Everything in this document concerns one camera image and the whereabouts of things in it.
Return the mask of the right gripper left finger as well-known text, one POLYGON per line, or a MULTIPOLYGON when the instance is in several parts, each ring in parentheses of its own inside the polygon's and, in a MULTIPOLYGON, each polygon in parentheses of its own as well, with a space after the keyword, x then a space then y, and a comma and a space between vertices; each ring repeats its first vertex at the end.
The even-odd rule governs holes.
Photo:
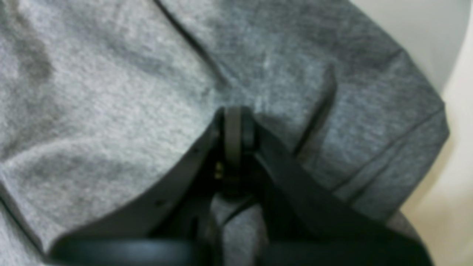
POLYGON ((214 266, 206 238, 218 191, 239 190, 243 109, 220 108, 181 160, 118 210, 62 235, 47 253, 58 266, 214 266))

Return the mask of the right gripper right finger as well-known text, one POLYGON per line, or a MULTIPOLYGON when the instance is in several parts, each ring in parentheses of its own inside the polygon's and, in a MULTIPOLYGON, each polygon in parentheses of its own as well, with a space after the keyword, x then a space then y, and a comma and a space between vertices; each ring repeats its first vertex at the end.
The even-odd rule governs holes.
POLYGON ((323 188, 282 142, 242 108, 244 180, 262 206, 270 244, 262 266, 431 266, 417 241, 354 211, 323 188))

